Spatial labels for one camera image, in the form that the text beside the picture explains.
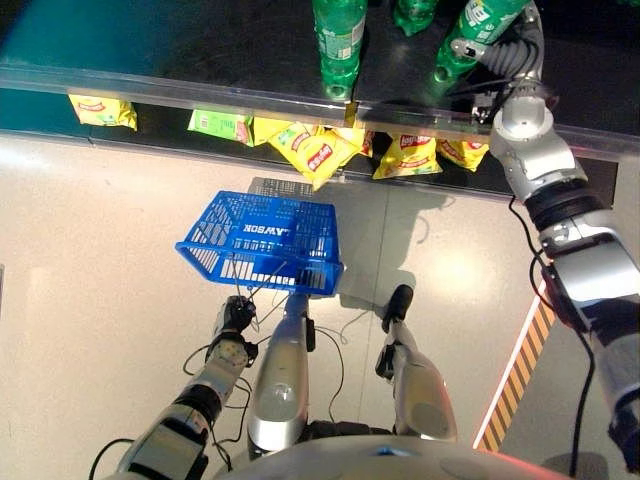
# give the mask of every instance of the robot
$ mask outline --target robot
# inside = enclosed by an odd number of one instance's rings
[[[490,151],[538,230],[549,259],[543,277],[556,314],[569,327],[590,334],[612,416],[609,436],[628,470],[638,473],[640,270],[622,244],[612,212],[588,188],[584,171],[554,132],[540,84],[543,46],[535,6],[522,16],[524,43],[486,46],[460,38],[451,48],[498,73],[509,66],[512,81],[493,115]],[[521,55],[525,48],[529,54]],[[308,297],[294,294],[255,386],[248,421],[255,460],[224,478],[565,478],[456,444],[444,381],[404,322],[412,293],[401,286],[391,298],[382,322],[387,338],[376,365],[377,374],[393,384],[393,432],[345,422],[307,424],[307,352],[313,349],[314,329]],[[242,336],[254,316],[248,299],[229,297],[205,365],[134,441],[109,479],[202,477],[213,425],[258,353]]]

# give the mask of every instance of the robot leg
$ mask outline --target robot leg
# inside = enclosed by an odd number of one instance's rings
[[[376,373],[393,384],[396,434],[455,442],[456,422],[444,380],[403,322],[412,298],[411,287],[400,285],[389,301],[382,324],[387,338]]]
[[[249,456],[254,459],[298,442],[308,416],[312,325],[306,295],[289,297],[258,374],[248,421]]]

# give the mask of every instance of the shelf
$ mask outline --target shelf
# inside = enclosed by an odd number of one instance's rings
[[[11,2],[0,87],[344,124],[345,103],[324,95],[310,2]]]
[[[152,105],[139,105],[138,132],[127,128],[95,127],[90,139],[102,146],[123,146],[131,148],[162,149],[165,151],[193,154],[200,158],[213,157],[233,162],[251,163],[270,168],[292,169],[275,148],[263,144],[247,147],[238,142],[224,140],[198,132],[187,131],[191,112]],[[371,176],[377,168],[380,158],[387,150],[391,139],[386,135],[374,138],[373,159],[356,155],[343,169],[345,177],[356,181],[374,181]],[[486,155],[477,172],[460,168],[444,158],[438,158],[443,172],[435,175],[416,175],[411,177],[384,180],[386,183],[412,187],[438,187],[466,190],[489,195],[511,195],[511,189],[504,177],[502,166],[491,155]],[[591,186],[603,201],[613,203],[618,165],[582,159],[580,162],[591,178]]]
[[[390,1],[371,0],[349,110],[324,94],[310,1],[8,0],[0,7],[0,88],[338,126],[355,116],[375,130],[486,141],[488,127],[471,122],[468,99],[436,100],[425,88],[464,3],[440,2],[429,29],[406,38],[392,24]],[[578,0],[538,5],[559,130],[640,135],[640,9],[611,0],[589,9]],[[468,82],[487,75],[478,68]]]

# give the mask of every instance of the green snack bag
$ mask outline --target green snack bag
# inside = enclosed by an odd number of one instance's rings
[[[252,122],[253,117],[249,115],[194,110],[187,130],[235,140],[253,147]]]

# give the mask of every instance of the lawson logo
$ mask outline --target lawson logo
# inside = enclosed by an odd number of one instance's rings
[[[278,235],[282,236],[285,233],[289,233],[291,230],[288,228],[280,227],[265,227],[264,225],[245,225],[243,232],[248,233],[262,233],[264,235]]]

